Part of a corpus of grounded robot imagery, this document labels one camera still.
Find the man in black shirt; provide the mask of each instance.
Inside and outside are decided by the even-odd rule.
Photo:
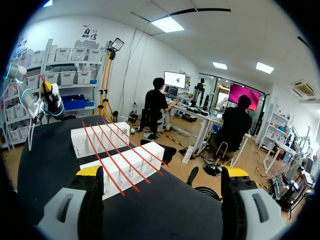
[[[165,86],[165,80],[161,77],[157,77],[153,80],[154,89],[147,92],[145,95],[144,109],[148,109],[151,115],[154,115],[159,125],[157,131],[163,132],[163,122],[169,123],[169,111],[177,104],[176,101],[169,106],[166,101],[166,97],[161,90]]]
[[[251,128],[252,119],[248,115],[251,100],[247,95],[239,97],[237,107],[228,107],[222,115],[223,126],[217,133],[215,138],[211,138],[209,142],[209,158],[205,159],[208,164],[213,163],[214,153],[217,152],[221,143],[223,144],[219,149],[219,152],[224,153],[228,157],[234,157],[240,148],[243,137],[249,132]]]

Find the black hair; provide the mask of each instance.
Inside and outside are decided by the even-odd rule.
[[[157,77],[153,80],[154,89],[161,89],[165,85],[165,80],[162,77]]]
[[[251,100],[247,95],[241,95],[238,101],[238,107],[242,109],[247,109],[251,105]]]

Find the pink screen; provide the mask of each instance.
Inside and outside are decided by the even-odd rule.
[[[247,95],[251,100],[251,105],[250,105],[249,109],[251,109],[252,111],[257,110],[257,106],[258,106],[258,102],[259,102],[259,98],[260,98],[260,93],[253,91],[249,88],[242,87],[240,85],[231,84],[228,101],[237,104],[239,97],[244,94]]]

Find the black table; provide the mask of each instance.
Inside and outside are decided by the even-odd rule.
[[[32,151],[28,141],[23,148],[17,192],[30,221],[37,224],[45,204],[74,178],[80,165],[96,161],[95,155],[77,159],[71,129],[82,121],[103,124],[101,116],[70,119],[34,128]],[[165,169],[132,187],[125,196],[117,194],[103,201],[104,239],[221,239],[221,203],[191,188]]]

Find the yellow tripod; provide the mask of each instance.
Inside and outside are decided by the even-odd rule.
[[[112,70],[112,64],[114,62],[114,59],[116,57],[116,52],[114,50],[110,50],[106,59],[106,63],[104,66],[104,72],[103,72],[103,79],[102,79],[102,85],[100,91],[100,105],[97,107],[94,116],[96,116],[99,112],[101,116],[104,118],[107,117],[107,119],[110,119],[110,116],[107,111],[107,106],[110,109],[111,112],[111,118],[113,117],[113,111],[110,105],[110,102],[108,100],[108,89],[109,89],[109,82],[110,82],[110,76],[111,76],[111,70]]]

